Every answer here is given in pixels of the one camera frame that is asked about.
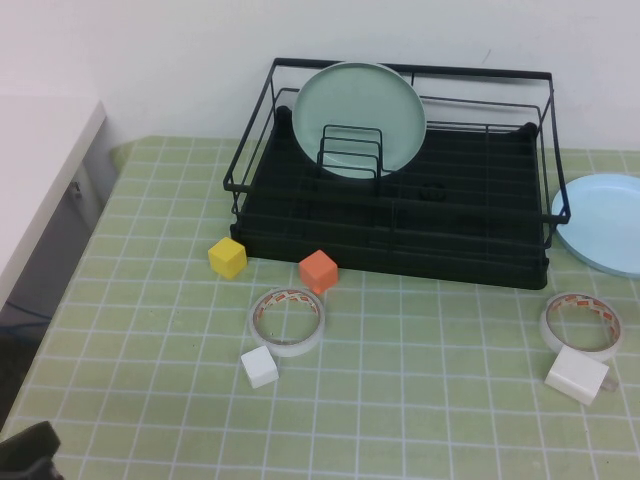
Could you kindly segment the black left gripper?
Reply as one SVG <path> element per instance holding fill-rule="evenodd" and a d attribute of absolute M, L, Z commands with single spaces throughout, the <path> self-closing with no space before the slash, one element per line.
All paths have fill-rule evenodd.
<path fill-rule="evenodd" d="M 64 476 L 53 458 L 61 445 L 49 421 L 34 424 L 1 442 L 1 478 L 55 480 Z"/>

